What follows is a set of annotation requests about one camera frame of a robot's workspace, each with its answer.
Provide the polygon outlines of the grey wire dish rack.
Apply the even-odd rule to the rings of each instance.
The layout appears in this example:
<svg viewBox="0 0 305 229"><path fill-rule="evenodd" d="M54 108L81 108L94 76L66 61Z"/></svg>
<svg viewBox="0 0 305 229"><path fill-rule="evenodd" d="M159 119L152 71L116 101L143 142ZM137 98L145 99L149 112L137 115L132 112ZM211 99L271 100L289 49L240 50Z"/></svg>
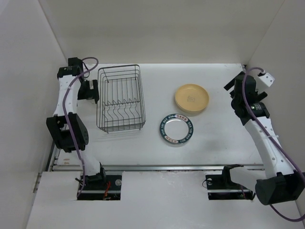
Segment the grey wire dish rack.
<svg viewBox="0 0 305 229"><path fill-rule="evenodd" d="M137 64L98 69L96 125L106 132L142 129L146 122L141 69Z"/></svg>

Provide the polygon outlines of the white plate dark green band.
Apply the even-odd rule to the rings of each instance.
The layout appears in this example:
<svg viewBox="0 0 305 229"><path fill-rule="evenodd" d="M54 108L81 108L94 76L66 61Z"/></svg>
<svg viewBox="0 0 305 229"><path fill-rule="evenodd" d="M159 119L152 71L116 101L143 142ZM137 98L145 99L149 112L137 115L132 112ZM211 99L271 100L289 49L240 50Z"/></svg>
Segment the white plate dark green band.
<svg viewBox="0 0 305 229"><path fill-rule="evenodd" d="M163 140L187 143L194 133L191 120L183 114L169 114L160 122L159 133Z"/></svg>

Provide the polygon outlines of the yellow bear plate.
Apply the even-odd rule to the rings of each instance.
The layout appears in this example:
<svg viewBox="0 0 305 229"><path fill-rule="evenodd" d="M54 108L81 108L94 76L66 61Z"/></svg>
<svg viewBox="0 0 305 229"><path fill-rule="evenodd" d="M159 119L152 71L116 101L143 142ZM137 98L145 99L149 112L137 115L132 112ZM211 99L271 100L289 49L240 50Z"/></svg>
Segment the yellow bear plate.
<svg viewBox="0 0 305 229"><path fill-rule="evenodd" d="M205 109L200 110L200 111L188 111L188 110L185 110L185 109L180 108L180 107L178 107L177 109L179 110L179 112L181 114L186 115L186 116L197 116L197 115L201 115L202 113L205 112Z"/></svg>

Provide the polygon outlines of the cream white plate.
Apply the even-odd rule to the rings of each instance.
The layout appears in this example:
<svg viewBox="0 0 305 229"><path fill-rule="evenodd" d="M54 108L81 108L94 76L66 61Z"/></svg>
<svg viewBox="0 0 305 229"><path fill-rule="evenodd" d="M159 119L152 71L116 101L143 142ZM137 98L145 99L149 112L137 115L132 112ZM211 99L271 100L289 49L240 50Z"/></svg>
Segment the cream white plate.
<svg viewBox="0 0 305 229"><path fill-rule="evenodd" d="M199 111L192 111L192 110L184 109L184 108L182 108L182 107L179 106L179 105L177 105L177 107L178 107L181 111L183 111L183 112L185 112L185 113L188 113L188 114L193 114L193 115L200 114L200 113L202 113L202 112L205 110L205 108L204 108L204 109L199 110Z"/></svg>

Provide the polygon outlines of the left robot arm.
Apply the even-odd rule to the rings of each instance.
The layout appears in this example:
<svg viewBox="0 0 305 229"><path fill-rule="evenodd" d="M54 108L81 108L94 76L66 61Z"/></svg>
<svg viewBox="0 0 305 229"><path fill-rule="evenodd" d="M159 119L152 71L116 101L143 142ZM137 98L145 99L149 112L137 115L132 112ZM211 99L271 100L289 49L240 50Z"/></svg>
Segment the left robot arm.
<svg viewBox="0 0 305 229"><path fill-rule="evenodd" d="M87 80L90 69L77 57L69 58L68 65L57 73L60 85L56 109L46 119L47 128L58 149L66 153L76 152L83 169L81 184L96 189L105 187L107 178L101 163L85 151L89 143L89 132L77 114L78 101L100 99L97 80Z"/></svg>

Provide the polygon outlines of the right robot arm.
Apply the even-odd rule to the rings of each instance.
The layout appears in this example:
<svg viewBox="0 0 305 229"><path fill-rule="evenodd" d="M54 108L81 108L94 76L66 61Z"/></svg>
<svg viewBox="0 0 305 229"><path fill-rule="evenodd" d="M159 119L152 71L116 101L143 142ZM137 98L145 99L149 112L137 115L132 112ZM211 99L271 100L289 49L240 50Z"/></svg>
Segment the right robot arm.
<svg viewBox="0 0 305 229"><path fill-rule="evenodd" d="M281 152L269 111L262 102L267 97L265 89L273 81L268 73L255 79L240 72L224 87L230 91L231 107L255 143L265 175L255 175L242 165L229 165L222 171L221 183L227 188L234 185L248 188L263 205L297 200L305 188L305 175Z"/></svg>

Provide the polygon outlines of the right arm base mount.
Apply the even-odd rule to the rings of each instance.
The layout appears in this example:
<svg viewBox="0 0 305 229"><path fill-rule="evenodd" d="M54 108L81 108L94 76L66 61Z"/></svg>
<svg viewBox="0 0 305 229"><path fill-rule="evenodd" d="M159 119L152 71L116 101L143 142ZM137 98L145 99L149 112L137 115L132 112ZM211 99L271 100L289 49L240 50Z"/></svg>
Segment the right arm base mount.
<svg viewBox="0 0 305 229"><path fill-rule="evenodd" d="M205 176L205 187L209 200L254 200L256 194L240 184L225 183L221 174L208 174Z"/></svg>

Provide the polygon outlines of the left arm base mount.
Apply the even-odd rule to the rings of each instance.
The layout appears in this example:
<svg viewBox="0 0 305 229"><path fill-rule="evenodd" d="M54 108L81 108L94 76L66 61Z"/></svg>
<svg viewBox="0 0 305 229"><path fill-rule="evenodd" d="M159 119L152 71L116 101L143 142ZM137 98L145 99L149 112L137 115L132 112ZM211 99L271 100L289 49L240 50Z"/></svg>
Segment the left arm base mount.
<svg viewBox="0 0 305 229"><path fill-rule="evenodd" d="M122 174L101 174L85 177L82 188L82 178L75 178L79 183L77 200L120 200Z"/></svg>

